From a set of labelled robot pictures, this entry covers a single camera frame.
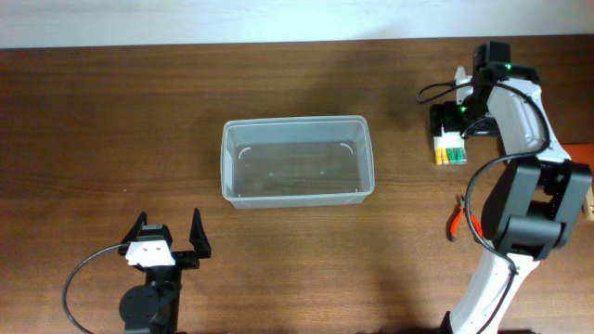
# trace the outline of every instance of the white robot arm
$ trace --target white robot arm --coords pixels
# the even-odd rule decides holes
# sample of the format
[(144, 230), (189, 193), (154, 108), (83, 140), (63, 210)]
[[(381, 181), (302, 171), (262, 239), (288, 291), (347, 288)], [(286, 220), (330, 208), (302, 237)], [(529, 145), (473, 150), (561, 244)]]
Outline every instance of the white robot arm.
[[(507, 155), (528, 156), (508, 160), (484, 205), (481, 225), (485, 243), (496, 252), (483, 251), (462, 300), (446, 313), (442, 333), (497, 333), (526, 276), (551, 250), (567, 242), (590, 187), (589, 168), (572, 162), (553, 134), (538, 83), (534, 69), (510, 64), (509, 45), (491, 42), (475, 51), (473, 76), (458, 68), (452, 88), (457, 89), (457, 101), (432, 106), (432, 122), (441, 122), (432, 124), (432, 129), (470, 136), (501, 135)], [(487, 122), (470, 131), (482, 119)], [(552, 196), (549, 203), (533, 201), (537, 187)], [(504, 256), (515, 263), (517, 275), (510, 273), (510, 262)]]

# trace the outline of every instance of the white wall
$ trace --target white wall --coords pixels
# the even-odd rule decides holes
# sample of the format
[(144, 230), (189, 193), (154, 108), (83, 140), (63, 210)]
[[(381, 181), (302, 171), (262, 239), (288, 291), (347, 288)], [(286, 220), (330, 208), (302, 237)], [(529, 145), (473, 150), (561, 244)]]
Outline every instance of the white wall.
[(594, 0), (0, 0), (0, 47), (594, 32)]

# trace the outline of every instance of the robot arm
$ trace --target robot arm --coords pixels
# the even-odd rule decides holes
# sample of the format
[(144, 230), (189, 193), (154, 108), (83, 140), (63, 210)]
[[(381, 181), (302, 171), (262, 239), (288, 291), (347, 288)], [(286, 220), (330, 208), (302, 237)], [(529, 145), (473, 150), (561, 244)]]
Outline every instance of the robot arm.
[(147, 225), (142, 212), (122, 240), (120, 255), (146, 274), (144, 285), (129, 289), (120, 301), (126, 334), (173, 334), (177, 331), (182, 271), (198, 269), (200, 259), (211, 257), (200, 212), (194, 210), (189, 241), (194, 250), (171, 251), (167, 225)]
[[(491, 42), (479, 46), (474, 54), (473, 76), (466, 76), (463, 68), (456, 73), (456, 85), (468, 83), (457, 91), (457, 102), (432, 107), (432, 121), (449, 122), (432, 124), (432, 128), (449, 128), (467, 135), (501, 135), (506, 154), (535, 152), (548, 143), (532, 158), (509, 161), (483, 208), (481, 226), (487, 243), (511, 258), (518, 274), (508, 287), (512, 277), (509, 264), (484, 250), (466, 293), (445, 315), (441, 326), (444, 333), (492, 334), (497, 333), (502, 316), (526, 276), (551, 250), (567, 242), (591, 184), (591, 172), (586, 165), (571, 162), (562, 149), (544, 114), (536, 71), (511, 65), (509, 45)], [(524, 97), (493, 86), (495, 83), (532, 98), (543, 117), (537, 117), (537, 110)], [(435, 118), (435, 113), (442, 114)], [(469, 126), (482, 119), (487, 122), (470, 132)], [(538, 188), (552, 196), (550, 202), (533, 200)]]

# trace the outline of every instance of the wooden table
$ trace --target wooden table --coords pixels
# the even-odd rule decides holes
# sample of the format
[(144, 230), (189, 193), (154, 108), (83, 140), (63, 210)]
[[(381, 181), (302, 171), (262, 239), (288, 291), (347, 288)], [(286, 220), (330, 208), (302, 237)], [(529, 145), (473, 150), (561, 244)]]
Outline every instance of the wooden table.
[[(557, 137), (594, 142), (594, 37), (499, 38), (534, 66)], [(472, 174), (497, 155), (436, 166), (425, 84), (471, 67), (487, 39), (172, 45), (0, 51), (0, 331), (74, 333), (60, 305), (73, 267), (121, 240), (141, 211), (169, 225), (174, 250), (200, 208), (213, 257), (184, 273), (189, 333), (397, 333), (437, 327), (482, 250), (446, 219)], [(375, 155), (363, 204), (236, 210), (221, 195), (220, 140), (236, 119), (362, 115)], [(477, 215), (502, 168), (475, 192)], [(521, 287), (502, 328), (594, 328), (594, 225)], [(144, 281), (105, 255), (71, 286), (74, 315), (123, 331), (122, 295)]]

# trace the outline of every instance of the black wire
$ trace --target black wire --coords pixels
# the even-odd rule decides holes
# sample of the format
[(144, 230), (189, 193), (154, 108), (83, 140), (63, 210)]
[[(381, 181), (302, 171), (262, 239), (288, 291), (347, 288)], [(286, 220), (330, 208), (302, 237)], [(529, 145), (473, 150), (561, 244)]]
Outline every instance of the black wire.
[(468, 132), (468, 131), (469, 131), (469, 130), (472, 128), (472, 127), (476, 126), (476, 124), (479, 124), (479, 123), (481, 123), (481, 122), (484, 122), (484, 121), (487, 121), (487, 120), (490, 120), (490, 118), (486, 118), (486, 117), (485, 117), (485, 118), (478, 119), (478, 120), (474, 121), (474, 122), (473, 122), (471, 125), (469, 125), (469, 126), (468, 126), (468, 127), (467, 127), (467, 128), (464, 130), (464, 131), (462, 131), (462, 132), (460, 133), (460, 137), (461, 137), (462, 139), (468, 139), (468, 137), (466, 136), (466, 133), (467, 133), (467, 132)]
[[(456, 91), (460, 88), (467, 87), (471, 84), (473, 84), (473, 83), (468, 82), (468, 83), (459, 84), (452, 88), (446, 89), (444, 92), (442, 92), (436, 96), (430, 97), (425, 100), (420, 100), (420, 94), (423, 91), (431, 88), (431, 86), (427, 86), (427, 87), (421, 89), (421, 91), (417, 94), (417, 102), (419, 104), (424, 104), (424, 103), (433, 101), (436, 98), (439, 98), (441, 96), (445, 96), (446, 94), (449, 94), (449, 93)], [(511, 91), (512, 93), (523, 98), (526, 101), (526, 103), (528, 103), (530, 105), (530, 107), (536, 112), (536, 116), (540, 120), (540, 123), (543, 126), (543, 131), (545, 132), (545, 136), (544, 136), (545, 140), (544, 140), (542, 147), (540, 147), (539, 149), (537, 149), (533, 152), (510, 154), (510, 155), (506, 155), (506, 156), (491, 160), (490, 162), (484, 164), (481, 168), (479, 168), (479, 170), (476, 171), (476, 173), (474, 173), (474, 175), (471, 178), (471, 181), (469, 181), (468, 186), (466, 188), (466, 194), (464, 196), (464, 215), (466, 216), (466, 222), (472, 232), (472, 235), (474, 236), (474, 238), (476, 240), (479, 241), (479, 243), (481, 244), (481, 246), (483, 246), (484, 249), (486, 249), (487, 251), (490, 251), (494, 255), (502, 258), (510, 265), (510, 278), (508, 279), (508, 284), (507, 284), (505, 290), (503, 291), (503, 293), (501, 294), (501, 298), (499, 299), (499, 302), (497, 303), (495, 310), (493, 310), (493, 313), (491, 313), (491, 315), (487, 319), (486, 323), (484, 323), (484, 325), (481, 327), (481, 329), (479, 329), (479, 331), (477, 332), (477, 334), (480, 334), (489, 326), (489, 324), (491, 324), (491, 322), (497, 315), (499, 308), (501, 307), (501, 305), (505, 301), (508, 293), (510, 292), (514, 277), (516, 275), (518, 275), (518, 268), (516, 267), (515, 262), (509, 256), (499, 253), (491, 245), (487, 244), (486, 241), (479, 236), (478, 232), (474, 228), (474, 225), (472, 224), (472, 220), (471, 220), (471, 194), (472, 194), (472, 190), (474, 189), (474, 184), (476, 183), (476, 180), (478, 179), (478, 177), (482, 173), (484, 173), (484, 171), (486, 171), (487, 169), (493, 167), (494, 165), (496, 165), (500, 162), (512, 161), (512, 160), (517, 160), (517, 159), (522, 159), (522, 158), (530, 158), (530, 157), (536, 156), (539, 153), (544, 152), (550, 145), (550, 132), (549, 132), (549, 125), (547, 124), (547, 119), (545, 117), (545, 113), (538, 107), (538, 105), (532, 100), (532, 98), (529, 97), (528, 95), (526, 95), (524, 92), (522, 92), (519, 89), (516, 89), (514, 87), (503, 84), (503, 83), (477, 83), (477, 84), (503, 88), (503, 89)]]
[[(470, 82), (456, 85), (456, 82), (455, 81), (451, 81), (449, 83), (434, 83), (434, 84), (430, 84), (428, 86), (425, 86), (423, 89), (421, 89), (420, 92), (417, 94), (417, 103), (419, 103), (419, 104), (425, 104), (425, 103), (431, 102), (431, 101), (433, 101), (435, 99), (438, 99), (441, 96), (446, 96), (446, 95), (450, 94), (453, 91), (457, 91), (460, 88), (468, 87), (470, 85), (472, 85), (472, 83), (470, 83)], [(445, 91), (439, 93), (436, 96), (432, 96), (432, 97), (429, 97), (429, 98), (424, 99), (424, 100), (421, 100), (420, 99), (420, 95), (423, 94), (424, 91), (426, 91), (426, 90), (428, 90), (430, 88), (439, 87), (439, 86), (449, 86), (451, 88), (446, 89)]]
[(68, 308), (68, 300), (67, 300), (68, 287), (70, 286), (72, 279), (74, 278), (76, 273), (78, 273), (78, 271), (81, 270), (81, 268), (85, 264), (91, 262), (91, 260), (95, 259), (97, 256), (99, 256), (103, 253), (120, 248), (120, 246), (123, 246), (123, 244), (109, 246), (106, 249), (100, 250), (100, 251), (96, 252), (95, 254), (89, 256), (88, 258), (86, 258), (86, 260), (82, 261), (76, 268), (74, 268), (74, 270), (72, 270), (71, 274), (68, 276), (68, 279), (66, 279), (66, 284), (64, 284), (64, 290), (62, 291), (62, 307), (64, 308), (64, 313), (66, 313), (68, 320), (70, 320), (72, 322), (72, 324), (75, 325), (77, 328), (79, 328), (83, 333), (93, 334), (92, 331), (84, 328), (83, 325), (79, 324), (78, 321), (76, 321), (76, 319), (74, 319), (74, 316), (72, 316), (71, 310)]

